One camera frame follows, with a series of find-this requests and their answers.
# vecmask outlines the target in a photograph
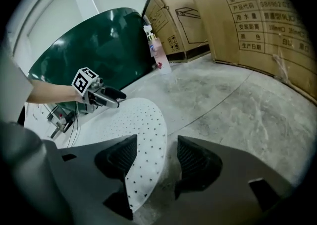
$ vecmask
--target cable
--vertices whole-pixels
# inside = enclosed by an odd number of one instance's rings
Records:
[[[76,137],[77,137],[77,132],[78,132],[78,116],[77,116],[77,115],[76,115],[76,119],[77,119],[77,129],[76,129],[76,135],[75,135],[75,138],[74,138],[74,140],[73,140],[73,143],[71,144],[71,146],[70,146],[70,147],[72,147],[72,146],[74,145],[74,142],[75,142]]]
[[[71,130],[71,134],[70,134],[70,136],[69,136],[69,141],[68,141],[67,147],[69,146],[70,138],[71,138],[71,135],[73,134],[73,131],[74,131],[74,126],[75,126],[75,121],[74,121],[74,123],[73,123],[73,129]]]
[[[49,115],[46,117],[46,119],[48,119],[56,110],[57,110],[58,105],[56,105],[51,112],[49,113]]]
[[[75,141],[76,141],[76,137],[77,137],[77,132],[78,132],[78,124],[79,124],[79,123],[78,123],[78,115],[79,115],[78,102],[76,102],[76,107],[77,107],[77,113],[76,113],[76,112],[74,112],[74,113],[75,113],[76,120],[77,120],[77,129],[76,129],[75,138],[74,138],[73,143],[71,144],[70,147],[72,147],[72,146],[74,145],[74,143],[75,143]]]

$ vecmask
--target dark green panel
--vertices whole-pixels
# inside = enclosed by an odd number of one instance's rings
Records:
[[[106,85],[122,89],[150,72],[152,63],[142,18],[136,10],[117,8],[66,32],[39,57],[28,77],[71,85],[78,69],[88,67]],[[61,105],[74,109],[73,104]]]

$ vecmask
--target concrete floor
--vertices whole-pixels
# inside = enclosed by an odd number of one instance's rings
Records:
[[[153,223],[174,201],[180,178],[178,135],[238,148],[260,158],[293,185],[301,178],[313,150],[317,109],[279,81],[239,67],[215,64],[210,55],[157,71],[123,91],[147,98],[161,109],[168,130],[165,169],[144,206],[135,214],[140,225]]]

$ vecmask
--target pink bottle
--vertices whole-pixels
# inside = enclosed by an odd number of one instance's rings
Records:
[[[160,74],[171,73],[172,69],[169,66],[169,62],[167,60],[167,57],[164,52],[162,43],[160,42],[160,39],[158,37],[156,38],[155,35],[151,32],[152,27],[150,25],[144,26],[143,29],[147,33],[151,56],[154,57]]]

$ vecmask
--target human arm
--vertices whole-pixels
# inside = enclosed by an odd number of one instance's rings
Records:
[[[55,85],[39,80],[31,80],[33,90],[27,102],[33,104],[52,104],[78,101],[82,103],[82,97],[72,86]]]

